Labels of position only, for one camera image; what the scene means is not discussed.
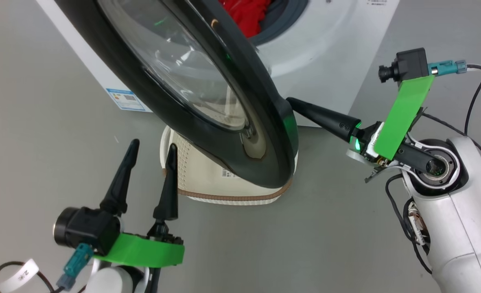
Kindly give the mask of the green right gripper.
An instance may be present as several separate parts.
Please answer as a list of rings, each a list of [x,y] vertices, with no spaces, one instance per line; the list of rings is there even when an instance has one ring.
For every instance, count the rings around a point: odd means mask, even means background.
[[[404,167],[404,170],[435,174],[435,156],[405,143],[412,123],[420,111],[434,82],[434,76],[405,80],[400,84],[395,102],[384,122],[370,130],[365,141],[359,130],[361,120],[352,116],[313,105],[296,98],[287,98],[291,108],[345,142],[354,143],[346,155],[369,166]]]

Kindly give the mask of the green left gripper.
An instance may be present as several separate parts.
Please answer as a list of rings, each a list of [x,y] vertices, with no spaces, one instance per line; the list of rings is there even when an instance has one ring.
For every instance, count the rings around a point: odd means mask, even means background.
[[[140,140],[133,139],[106,192],[100,209],[114,216],[127,212],[127,193],[131,170],[134,168]],[[131,267],[163,268],[183,262],[185,246],[181,237],[170,234],[165,221],[178,219],[178,156],[171,144],[165,162],[165,180],[159,204],[154,209],[155,224],[147,236],[121,233],[106,255],[95,254],[99,261]]]

